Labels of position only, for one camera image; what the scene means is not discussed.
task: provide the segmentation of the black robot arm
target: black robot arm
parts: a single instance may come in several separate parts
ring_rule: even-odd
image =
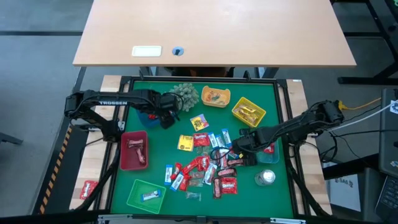
[[[122,134],[118,121],[106,120],[91,107],[131,106],[143,113],[157,115],[160,125],[167,129],[174,124],[174,117],[178,119],[178,97],[174,93],[160,94],[154,90],[133,90],[128,93],[79,91],[67,97],[64,114],[70,119],[84,119],[99,128],[104,141],[118,142]]]

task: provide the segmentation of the black metal frame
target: black metal frame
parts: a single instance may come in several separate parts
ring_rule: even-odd
[[[394,12],[391,4],[392,1],[384,0],[387,4],[391,14],[394,16],[394,19],[397,22],[398,15]],[[379,16],[374,10],[372,4],[369,0],[331,0],[331,4],[333,5],[336,2],[344,3],[364,3],[369,9],[370,14],[372,15],[374,23],[377,25],[379,32],[344,32],[346,37],[381,37],[386,42],[389,50],[391,51],[392,57],[394,58],[394,63],[385,68],[383,71],[379,72],[377,75],[365,78],[365,77],[338,77],[338,83],[340,84],[359,84],[359,85],[398,85],[398,78],[389,78],[395,72],[398,72],[398,53],[396,52],[391,40],[390,36],[383,27],[383,24],[380,21]]]

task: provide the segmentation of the light wood desk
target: light wood desk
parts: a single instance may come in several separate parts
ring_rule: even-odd
[[[101,91],[118,91],[121,77],[106,75],[101,86]],[[298,116],[307,109],[307,100],[305,99],[304,89],[300,80],[287,80],[287,88],[290,98],[290,106],[292,109],[293,116]],[[282,105],[282,112],[284,120],[287,120],[287,110],[285,107],[285,96],[281,87],[279,87],[280,102]],[[106,119],[112,119],[114,107],[112,106],[97,106],[95,111]],[[119,112],[119,118],[123,114],[123,107]],[[89,133],[87,142],[93,141],[101,137],[101,132]],[[315,143],[312,138],[307,139],[308,142]],[[116,145],[114,144],[109,163],[113,160],[114,150]],[[77,208],[83,200],[80,199],[80,192],[83,187],[85,180],[97,180],[100,177],[101,166],[104,159],[104,152],[106,149],[106,143],[103,141],[96,142],[86,147],[83,159],[81,160],[80,170],[75,184],[75,189],[72,196],[70,208]],[[305,183],[315,200],[321,205],[321,207],[331,214],[330,203],[328,194],[325,187],[325,181],[323,179],[322,167],[320,164],[317,150],[308,144],[304,144],[300,148],[300,157],[302,161],[302,169],[304,173]],[[302,197],[299,188],[295,188],[298,212],[304,214]],[[108,184],[104,187],[100,207],[105,208],[105,201],[108,195]]]
[[[162,46],[160,57],[132,48]],[[181,46],[181,56],[172,49]],[[329,0],[95,0],[77,66],[353,67]]]

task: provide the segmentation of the red candy wrapper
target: red candy wrapper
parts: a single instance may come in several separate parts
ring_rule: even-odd
[[[229,160],[227,163],[228,167],[234,167],[234,166],[243,166],[244,162],[243,159],[234,159],[234,160]]]
[[[195,133],[193,134],[193,146],[209,146],[210,139],[207,133]]]
[[[80,192],[80,199],[85,200],[88,196],[90,196],[90,194],[92,193],[94,188],[97,186],[97,184],[98,184],[97,181],[86,180],[85,184],[83,185],[83,188]]]
[[[222,194],[237,194],[238,188],[235,177],[221,178],[221,193]]]
[[[235,168],[227,168],[218,171],[217,176],[219,177],[236,177],[236,169]]]
[[[268,154],[273,154],[274,153],[274,148],[275,148],[275,143],[273,142],[268,147],[266,147],[264,149],[264,152],[268,153]]]
[[[220,178],[214,179],[213,198],[214,199],[221,198],[221,180],[220,180]]]
[[[193,168],[198,166],[198,161],[196,159],[192,160],[186,167],[182,169],[182,173],[184,175],[189,175],[189,172],[193,170]]]
[[[182,165],[181,163],[176,162],[175,163],[175,171],[174,173],[170,176],[170,179],[175,180],[177,178],[177,175],[181,172]]]
[[[189,184],[189,179],[191,179],[191,176],[184,175],[184,179],[182,179],[182,182],[180,184],[180,190],[183,190],[183,191],[187,190],[187,186]]]
[[[210,156],[198,156],[196,160],[198,163],[198,171],[206,171],[210,164]]]

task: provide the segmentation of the green container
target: green container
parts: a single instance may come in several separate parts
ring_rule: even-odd
[[[141,195],[149,192],[153,192],[155,190],[160,190],[162,195],[158,198],[152,198],[146,200],[145,202],[141,202]],[[135,208],[142,209],[147,212],[151,212],[154,214],[159,214],[160,208],[162,207],[163,198],[166,194],[166,188],[145,182],[143,180],[136,179],[134,184],[132,185],[130,195],[127,199],[127,205],[130,205]]]

